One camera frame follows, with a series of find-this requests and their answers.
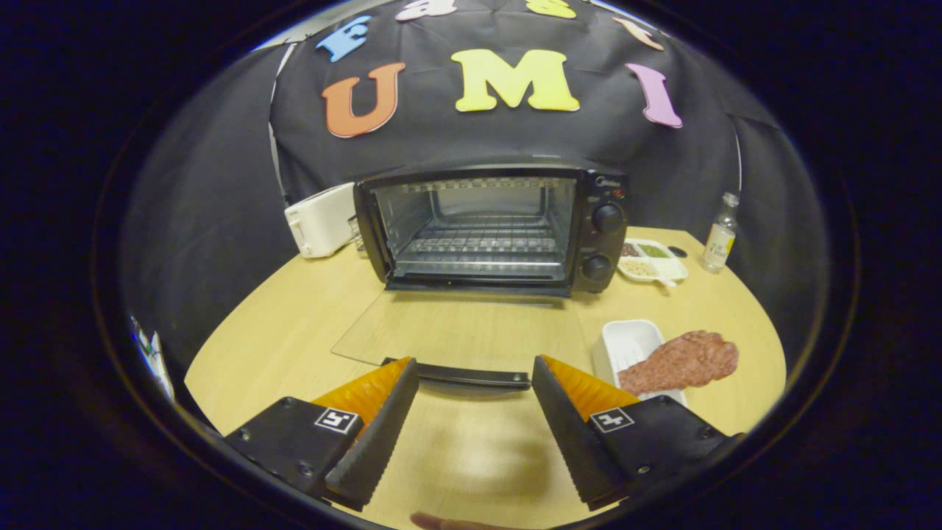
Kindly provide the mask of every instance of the orange letter u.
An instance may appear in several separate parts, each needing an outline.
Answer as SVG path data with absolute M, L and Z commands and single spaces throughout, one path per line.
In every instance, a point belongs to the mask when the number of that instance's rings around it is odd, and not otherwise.
M 324 89 L 320 95 L 327 100 L 327 130 L 340 138 L 352 138 L 382 127 L 396 112 L 397 74 L 405 67 L 404 63 L 394 62 L 369 73 L 367 77 L 376 80 L 376 106 L 363 116 L 354 116 L 351 105 L 359 77 L 348 77 Z

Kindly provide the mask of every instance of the white tray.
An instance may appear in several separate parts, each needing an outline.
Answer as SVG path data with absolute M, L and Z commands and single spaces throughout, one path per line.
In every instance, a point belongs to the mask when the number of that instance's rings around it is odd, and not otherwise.
M 639 282 L 653 282 L 658 279 L 657 276 L 642 276 L 630 272 L 625 266 L 626 263 L 635 261 L 640 263 L 645 263 L 650 266 L 652 269 L 657 271 L 663 277 L 671 281 L 680 281 L 686 278 L 690 272 L 687 270 L 687 267 L 674 256 L 674 253 L 670 251 L 666 246 L 657 241 L 653 240 L 637 240 L 634 238 L 625 238 L 625 243 L 631 244 L 634 246 L 635 251 L 640 255 L 639 257 L 631 256 L 622 256 L 618 259 L 618 270 L 622 272 L 625 276 L 631 278 L 632 280 Z M 639 247 L 639 244 L 651 245 L 657 247 L 661 252 L 666 254 L 669 257 L 649 257 L 644 251 Z
M 660 330 L 651 321 L 607 323 L 602 327 L 602 336 L 593 348 L 595 376 L 620 387 L 618 372 L 642 362 L 663 343 Z M 671 396 L 681 405 L 687 406 L 687 396 L 682 389 L 648 392 L 637 397 L 645 400 L 659 395 Z

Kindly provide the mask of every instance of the white foam tray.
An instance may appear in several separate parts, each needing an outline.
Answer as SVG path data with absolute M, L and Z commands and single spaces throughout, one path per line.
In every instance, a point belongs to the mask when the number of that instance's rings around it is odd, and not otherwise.
M 602 327 L 602 336 L 593 348 L 595 376 L 620 387 L 618 372 L 642 362 L 663 343 L 664 338 L 660 335 L 660 330 L 651 321 L 607 323 Z M 638 398 L 645 400 L 659 395 L 671 396 L 681 405 L 687 406 L 687 396 L 682 389 L 649 392 Z

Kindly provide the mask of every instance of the yellow letter m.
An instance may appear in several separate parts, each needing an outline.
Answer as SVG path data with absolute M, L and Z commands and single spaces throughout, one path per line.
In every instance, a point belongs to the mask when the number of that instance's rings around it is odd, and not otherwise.
M 540 110 L 578 110 L 579 102 L 569 93 L 562 63 L 566 56 L 548 50 L 529 50 L 512 67 L 491 50 L 464 50 L 451 56 L 460 62 L 464 72 L 464 97 L 455 102 L 461 112 L 490 110 L 497 99 L 487 92 L 490 84 L 510 107 L 517 107 L 527 88 L 533 95 L 527 103 Z

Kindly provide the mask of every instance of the oven handle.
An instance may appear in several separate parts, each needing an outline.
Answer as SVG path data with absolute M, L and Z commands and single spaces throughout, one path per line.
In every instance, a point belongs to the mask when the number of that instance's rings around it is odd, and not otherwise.
M 383 360 L 382 365 L 395 361 L 392 357 Z M 415 364 L 421 381 L 447 384 L 455 387 L 473 387 L 496 390 L 527 390 L 530 388 L 529 374 L 526 372 L 494 372 L 490 370 L 470 370 L 435 364 Z

